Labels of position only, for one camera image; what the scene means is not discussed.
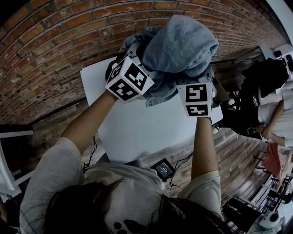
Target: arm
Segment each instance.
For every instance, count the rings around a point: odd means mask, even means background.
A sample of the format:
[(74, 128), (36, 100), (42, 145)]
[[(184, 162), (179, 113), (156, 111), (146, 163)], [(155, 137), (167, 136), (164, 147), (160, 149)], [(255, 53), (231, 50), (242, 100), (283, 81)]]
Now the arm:
[(211, 121), (199, 117), (196, 124), (191, 180), (214, 170), (218, 170), (218, 163)]
[(271, 133), (270, 139), (281, 146), (285, 146), (285, 138), (284, 137), (278, 137), (277, 135)]
[(70, 139), (83, 154), (116, 101), (114, 95), (105, 91), (65, 129), (61, 136)]
[(273, 127), (275, 126), (275, 124), (277, 123), (280, 116), (283, 114), (283, 112), (284, 112), (284, 100), (281, 100), (281, 101), (279, 101), (279, 103), (278, 103), (278, 105), (277, 105), (277, 107), (271, 117), (269, 125), (262, 132), (262, 135), (264, 136), (264, 138), (266, 138), (266, 139), (270, 138), (271, 131), (272, 131)]
[(0, 197), (0, 218), (3, 219), (3, 221), (5, 223), (7, 223), (7, 213), (6, 213), (6, 210), (4, 208), (4, 203)]
[(259, 132), (263, 138), (265, 139), (271, 139), (273, 142), (281, 145), (281, 146), (285, 146), (285, 138), (284, 137), (279, 137), (271, 132), (269, 132), (269, 134), (265, 137), (263, 135), (264, 131), (265, 131), (265, 127), (263, 125), (259, 125), (256, 127), (257, 132)]

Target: cloth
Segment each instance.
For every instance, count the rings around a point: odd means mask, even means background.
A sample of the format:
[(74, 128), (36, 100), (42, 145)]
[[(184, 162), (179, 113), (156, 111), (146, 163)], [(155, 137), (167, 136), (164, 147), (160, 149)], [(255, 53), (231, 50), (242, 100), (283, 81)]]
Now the cloth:
[(280, 178), (281, 162), (279, 158), (277, 143), (268, 144), (261, 165), (264, 166), (276, 178)]
[(250, 66), (242, 74), (260, 87), (262, 98), (280, 88), (288, 79), (288, 72), (282, 60), (271, 58)]
[[(21, 204), (20, 224), (23, 234), (43, 233), (44, 215), (51, 197), (68, 186), (123, 181), (111, 192), (111, 205), (105, 216), (113, 233), (114, 223), (120, 223), (131, 233), (124, 220), (133, 220), (146, 226), (152, 213), (159, 208), (160, 194), (165, 194), (163, 183), (155, 170), (102, 163), (91, 166), (83, 174), (78, 148), (67, 138), (61, 138), (40, 160)], [(194, 179), (180, 197), (206, 207), (222, 218), (220, 176), (218, 171)]]
[(247, 129), (259, 124), (257, 118), (257, 107), (246, 111), (233, 111), (222, 109), (223, 119), (218, 122), (220, 128), (230, 128), (239, 135), (261, 140), (259, 133), (247, 134)]
[[(282, 93), (284, 101), (284, 112), (275, 124), (272, 133), (285, 138), (285, 146), (293, 146), (293, 91)], [(258, 119), (260, 123), (268, 125), (278, 103), (261, 105), (258, 108)]]
[(174, 97), (177, 84), (189, 84), (200, 76), (218, 48), (212, 32), (188, 16), (173, 16), (161, 29), (149, 29), (126, 39), (122, 48), (146, 36), (146, 49), (141, 63), (160, 71), (155, 84), (144, 94), (146, 106), (153, 106)]

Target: cable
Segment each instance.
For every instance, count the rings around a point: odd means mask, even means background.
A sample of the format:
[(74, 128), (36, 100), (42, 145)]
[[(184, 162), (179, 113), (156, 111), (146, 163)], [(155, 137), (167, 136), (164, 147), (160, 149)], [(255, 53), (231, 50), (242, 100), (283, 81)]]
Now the cable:
[(15, 202), (16, 206), (17, 206), (18, 208), (20, 208), (20, 206), (17, 204), (17, 202), (14, 200), (14, 198), (13, 198), (11, 195), (9, 195), (9, 194), (7, 194), (7, 193), (4, 193), (4, 192), (0, 192), (0, 194), (1, 194), (2, 196), (5, 196), (5, 197), (9, 198), (10, 200), (13, 200), (13, 201)]
[(174, 172), (174, 174), (173, 174), (173, 176), (171, 177), (171, 180), (170, 180), (169, 194), (170, 194), (170, 192), (171, 192), (172, 187), (177, 186), (176, 184), (172, 184), (172, 180), (173, 180), (173, 178), (174, 178), (174, 176), (175, 176), (175, 174), (176, 174), (178, 168), (179, 168), (182, 164), (186, 163), (186, 162), (190, 159), (190, 157), (191, 157), (192, 155), (193, 155), (193, 153), (191, 153), (187, 158), (185, 158), (185, 159), (180, 159), (180, 160), (178, 160), (178, 161), (176, 162), (176, 165), (175, 165), (175, 172)]
[(93, 136), (93, 149), (91, 150), (91, 156), (90, 156), (90, 160), (89, 162), (86, 164), (86, 163), (83, 163), (83, 173), (85, 173), (87, 171), (87, 168), (90, 166), (90, 163), (91, 163), (91, 160), (92, 160), (92, 156), (93, 154), (96, 152), (97, 150), (97, 143), (96, 143), (96, 139), (95, 139), (95, 136)]

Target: t-shirt print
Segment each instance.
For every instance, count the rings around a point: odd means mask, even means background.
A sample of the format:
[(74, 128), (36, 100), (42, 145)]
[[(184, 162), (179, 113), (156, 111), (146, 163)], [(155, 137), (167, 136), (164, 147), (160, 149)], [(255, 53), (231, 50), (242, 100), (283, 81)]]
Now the t-shirt print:
[(117, 234), (140, 234), (145, 232), (146, 227), (134, 220), (126, 219), (122, 224), (114, 223), (114, 229), (117, 230)]

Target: hair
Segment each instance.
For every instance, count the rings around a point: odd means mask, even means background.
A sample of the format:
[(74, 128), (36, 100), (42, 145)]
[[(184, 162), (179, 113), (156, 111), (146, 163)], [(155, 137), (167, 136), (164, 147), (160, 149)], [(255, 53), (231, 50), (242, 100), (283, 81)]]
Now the hair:
[[(56, 193), (47, 209), (44, 233), (112, 233), (104, 217), (110, 209), (110, 193), (119, 183), (77, 185)], [(158, 215), (154, 214), (146, 234), (231, 233), (218, 216), (187, 199), (163, 195)]]

